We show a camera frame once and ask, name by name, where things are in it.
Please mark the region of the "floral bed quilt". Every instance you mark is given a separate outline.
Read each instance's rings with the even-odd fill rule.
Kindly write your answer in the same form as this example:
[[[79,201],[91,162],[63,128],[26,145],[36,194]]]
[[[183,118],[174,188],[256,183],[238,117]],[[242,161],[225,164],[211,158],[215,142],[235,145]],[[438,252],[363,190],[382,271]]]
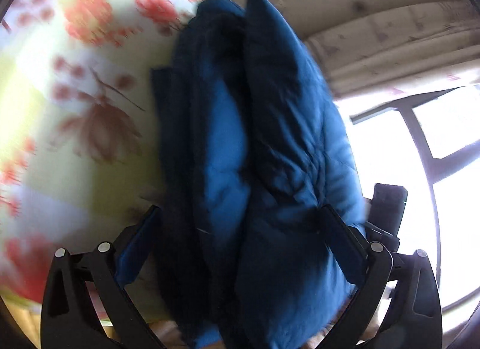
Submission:
[[[202,0],[14,0],[1,21],[1,295],[112,241],[163,188],[151,69]]]

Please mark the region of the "blue quilted down jacket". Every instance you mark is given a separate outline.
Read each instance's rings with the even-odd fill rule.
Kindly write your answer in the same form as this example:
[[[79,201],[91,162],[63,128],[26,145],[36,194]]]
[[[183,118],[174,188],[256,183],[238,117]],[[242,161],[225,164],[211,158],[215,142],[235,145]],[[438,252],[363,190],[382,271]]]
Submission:
[[[204,0],[151,73],[166,195],[160,294],[184,342],[298,348],[353,287],[319,208],[348,224],[364,198],[318,65],[268,0]]]

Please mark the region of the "patterned striped curtain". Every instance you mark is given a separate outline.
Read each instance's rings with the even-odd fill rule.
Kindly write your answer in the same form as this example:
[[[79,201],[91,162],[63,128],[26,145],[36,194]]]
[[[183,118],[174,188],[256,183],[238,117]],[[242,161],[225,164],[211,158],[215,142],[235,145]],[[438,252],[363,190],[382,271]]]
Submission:
[[[479,13],[468,2],[382,11],[304,43],[337,99],[444,90],[479,80]]]

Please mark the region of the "dark window frame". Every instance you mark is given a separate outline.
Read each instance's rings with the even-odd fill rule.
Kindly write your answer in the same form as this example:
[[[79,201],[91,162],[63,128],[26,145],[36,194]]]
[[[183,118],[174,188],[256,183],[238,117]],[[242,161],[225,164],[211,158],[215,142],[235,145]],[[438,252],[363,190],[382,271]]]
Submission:
[[[479,86],[416,94],[352,116],[353,124],[398,115],[429,188],[435,268],[443,313],[479,299]]]

